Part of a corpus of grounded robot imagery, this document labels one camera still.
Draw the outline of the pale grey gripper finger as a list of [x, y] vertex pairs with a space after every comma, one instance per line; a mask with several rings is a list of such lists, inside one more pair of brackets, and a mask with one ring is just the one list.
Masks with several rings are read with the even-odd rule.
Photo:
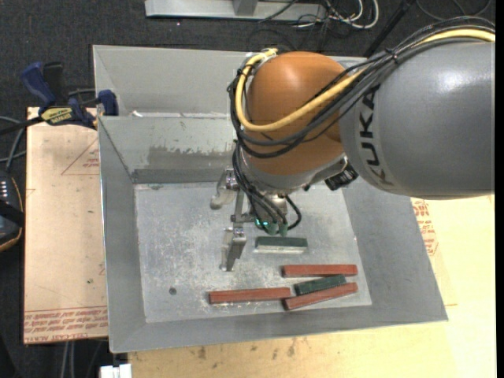
[[230, 243], [230, 228], [225, 228], [223, 230], [222, 242], [221, 242], [221, 260], [220, 260], [220, 270], [228, 269], [228, 250]]
[[226, 254], [226, 271], [231, 272], [235, 261], [241, 258], [246, 245], [246, 234], [243, 227], [234, 227], [228, 233], [228, 249]]

